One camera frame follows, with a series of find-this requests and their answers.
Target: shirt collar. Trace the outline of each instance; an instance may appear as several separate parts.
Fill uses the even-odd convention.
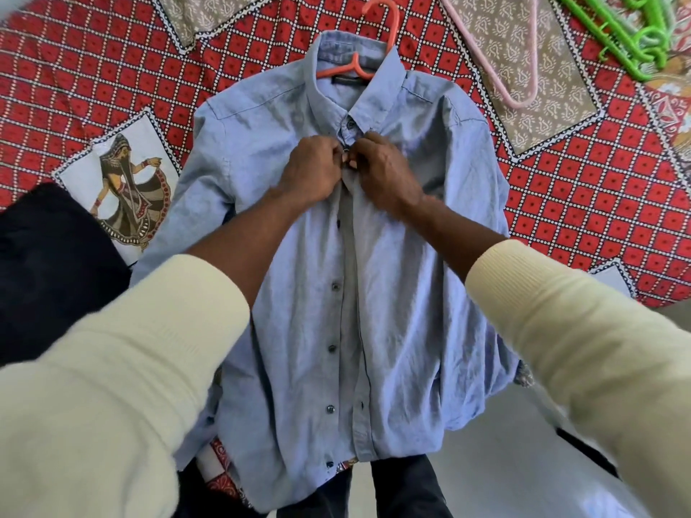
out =
[[[360,65],[375,69],[375,77],[369,82],[350,112],[333,102],[316,86],[317,60],[326,60],[337,65],[350,62],[352,53],[360,55]],[[316,37],[304,60],[307,101],[323,133],[335,135],[346,116],[357,123],[360,130],[377,131],[393,107],[401,86],[406,79],[406,70],[401,64],[398,49],[386,52],[386,44],[348,32],[327,31]]]

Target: woman figure illustration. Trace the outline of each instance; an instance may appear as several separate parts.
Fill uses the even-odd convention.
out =
[[[119,202],[117,209],[107,219],[97,218],[99,223],[118,242],[144,249],[168,212],[171,191],[160,169],[160,158],[147,158],[134,165],[131,154],[127,138],[117,134],[108,152],[100,156],[103,189],[91,207],[91,214],[98,215],[103,199],[112,192]],[[135,183],[134,175],[149,165],[155,168],[153,176],[143,183]]]

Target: dark trousers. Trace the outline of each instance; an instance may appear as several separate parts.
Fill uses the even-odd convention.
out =
[[[378,518],[452,518],[426,455],[379,460],[371,467]],[[182,489],[179,518],[263,516],[219,491],[205,490],[195,468],[187,468],[180,476],[185,480],[182,487],[196,486],[199,491],[192,495]],[[311,496],[279,509],[279,518],[346,518],[351,480],[352,469],[337,474]]]

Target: hanger hook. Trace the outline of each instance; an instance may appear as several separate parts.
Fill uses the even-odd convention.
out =
[[[398,4],[393,0],[368,0],[362,7],[362,15],[365,16],[374,5],[386,5],[389,8],[389,14],[393,14],[393,22],[391,22],[391,28],[389,31],[389,39],[386,41],[386,51],[389,52],[394,43],[396,42],[396,37],[398,35],[398,27],[401,24],[401,13],[398,9]]]

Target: shirt sleeve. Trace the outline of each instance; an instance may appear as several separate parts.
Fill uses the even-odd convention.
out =
[[[234,203],[227,181],[225,128],[209,103],[194,114],[194,145],[177,181],[171,208],[132,271],[137,284],[160,264],[216,230]]]
[[[0,369],[0,516],[170,516],[171,455],[248,321],[225,274],[178,255]]]
[[[483,254],[466,287],[652,515],[691,516],[691,334],[516,240]]]

